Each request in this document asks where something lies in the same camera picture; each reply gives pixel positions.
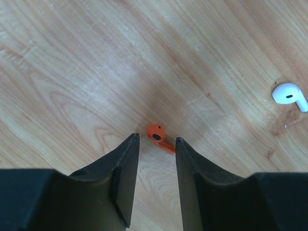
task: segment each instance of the white earbud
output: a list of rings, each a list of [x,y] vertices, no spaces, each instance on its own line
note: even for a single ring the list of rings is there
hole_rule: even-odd
[[[308,112],[308,103],[300,88],[294,83],[284,83],[273,91],[273,98],[279,104],[297,103],[302,112]]]

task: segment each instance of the wooden floor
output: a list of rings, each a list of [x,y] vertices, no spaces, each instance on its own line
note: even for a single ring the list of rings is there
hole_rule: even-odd
[[[0,0],[0,167],[65,174],[139,132],[131,231],[182,230],[171,140],[240,176],[307,171],[305,0]]]

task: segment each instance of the orange earbud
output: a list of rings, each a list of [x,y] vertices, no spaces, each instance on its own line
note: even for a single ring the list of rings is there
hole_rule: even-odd
[[[172,155],[175,155],[175,147],[165,141],[166,132],[161,126],[158,124],[151,124],[146,131],[146,135],[156,146],[164,149]]]

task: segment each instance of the earbud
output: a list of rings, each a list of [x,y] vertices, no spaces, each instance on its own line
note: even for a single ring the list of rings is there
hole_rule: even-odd
[[[291,104],[297,103],[301,112],[308,112],[308,103],[303,92],[294,83],[284,83],[278,86],[272,94],[276,103]]]
[[[165,141],[166,132],[161,126],[158,124],[151,124],[146,131],[146,135],[156,146],[175,155],[175,147]]]

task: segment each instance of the earbud stem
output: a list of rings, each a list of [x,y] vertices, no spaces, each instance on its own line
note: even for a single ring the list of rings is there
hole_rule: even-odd
[[[301,112],[308,112],[308,103],[307,100],[305,99],[305,96],[301,90],[299,90],[298,93],[298,100],[296,101],[297,106],[301,110]]]
[[[165,150],[166,152],[175,155],[175,147],[167,142],[155,143],[156,146],[160,147],[161,149]]]

